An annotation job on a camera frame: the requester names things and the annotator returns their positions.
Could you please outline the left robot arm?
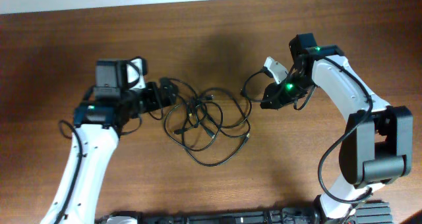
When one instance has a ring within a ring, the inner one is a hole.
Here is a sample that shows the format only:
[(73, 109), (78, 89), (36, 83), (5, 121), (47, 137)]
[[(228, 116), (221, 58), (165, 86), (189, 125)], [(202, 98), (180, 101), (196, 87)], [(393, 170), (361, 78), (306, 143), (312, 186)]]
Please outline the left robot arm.
[(42, 223), (93, 223), (108, 163), (127, 134), (130, 119), (174, 105), (178, 87), (163, 77), (146, 82), (148, 65), (142, 57), (100, 59), (96, 83), (74, 110), (71, 150), (61, 182)]

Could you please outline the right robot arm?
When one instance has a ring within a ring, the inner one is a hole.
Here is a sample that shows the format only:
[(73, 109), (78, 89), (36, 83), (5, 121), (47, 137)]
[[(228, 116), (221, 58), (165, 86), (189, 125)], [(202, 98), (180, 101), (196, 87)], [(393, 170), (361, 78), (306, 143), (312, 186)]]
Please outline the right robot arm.
[(376, 95), (337, 45), (318, 45), (308, 33), (295, 36), (289, 50), (290, 69), (271, 57), (264, 62), (262, 72), (273, 83), (264, 91), (261, 108), (292, 105), (300, 109), (298, 100), (309, 101), (320, 88), (342, 114), (346, 128), (333, 144), (339, 151), (339, 177), (331, 187), (324, 187), (309, 210), (287, 209), (284, 216), (308, 223), (390, 222), (386, 205), (371, 203), (369, 198), (411, 171), (411, 111)]

